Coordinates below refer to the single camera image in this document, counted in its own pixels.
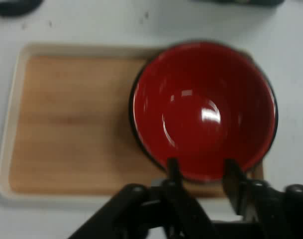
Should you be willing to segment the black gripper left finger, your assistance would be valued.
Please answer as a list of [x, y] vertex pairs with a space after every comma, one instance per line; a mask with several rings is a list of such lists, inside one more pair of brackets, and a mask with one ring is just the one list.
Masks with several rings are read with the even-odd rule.
[[169, 239], [213, 238], [213, 224], [183, 187], [177, 160], [169, 159], [167, 175], [159, 186], [124, 186], [70, 237], [145, 239], [162, 227]]

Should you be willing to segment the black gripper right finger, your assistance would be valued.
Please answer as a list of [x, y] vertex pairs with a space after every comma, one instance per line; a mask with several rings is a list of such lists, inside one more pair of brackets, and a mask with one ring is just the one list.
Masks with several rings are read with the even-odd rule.
[[232, 159], [225, 161], [222, 186], [239, 222], [222, 223], [228, 239], [303, 239], [303, 185], [275, 190], [249, 179]]

